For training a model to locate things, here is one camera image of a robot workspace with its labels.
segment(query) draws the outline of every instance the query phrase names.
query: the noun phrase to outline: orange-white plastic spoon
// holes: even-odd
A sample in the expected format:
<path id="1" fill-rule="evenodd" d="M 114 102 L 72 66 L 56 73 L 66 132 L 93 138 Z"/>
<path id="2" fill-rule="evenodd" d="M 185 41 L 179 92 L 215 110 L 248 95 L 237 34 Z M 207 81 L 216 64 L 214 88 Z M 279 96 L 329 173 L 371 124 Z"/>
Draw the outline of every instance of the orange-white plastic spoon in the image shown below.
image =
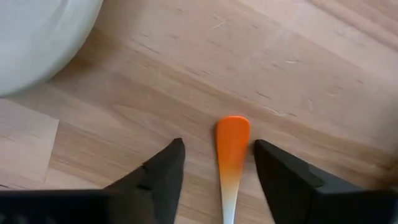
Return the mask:
<path id="1" fill-rule="evenodd" d="M 250 123 L 242 116 L 227 116 L 216 127 L 223 223 L 233 224 L 243 162 L 248 149 Z"/>

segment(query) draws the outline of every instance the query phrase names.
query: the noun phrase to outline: white object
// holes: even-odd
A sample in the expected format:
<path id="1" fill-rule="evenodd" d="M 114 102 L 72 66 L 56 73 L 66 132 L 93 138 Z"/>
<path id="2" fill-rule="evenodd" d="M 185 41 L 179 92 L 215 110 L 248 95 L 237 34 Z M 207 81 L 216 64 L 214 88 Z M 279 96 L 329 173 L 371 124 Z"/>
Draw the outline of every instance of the white object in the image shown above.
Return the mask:
<path id="1" fill-rule="evenodd" d="M 83 45 L 103 0 L 0 0 L 0 96 L 46 80 Z"/>

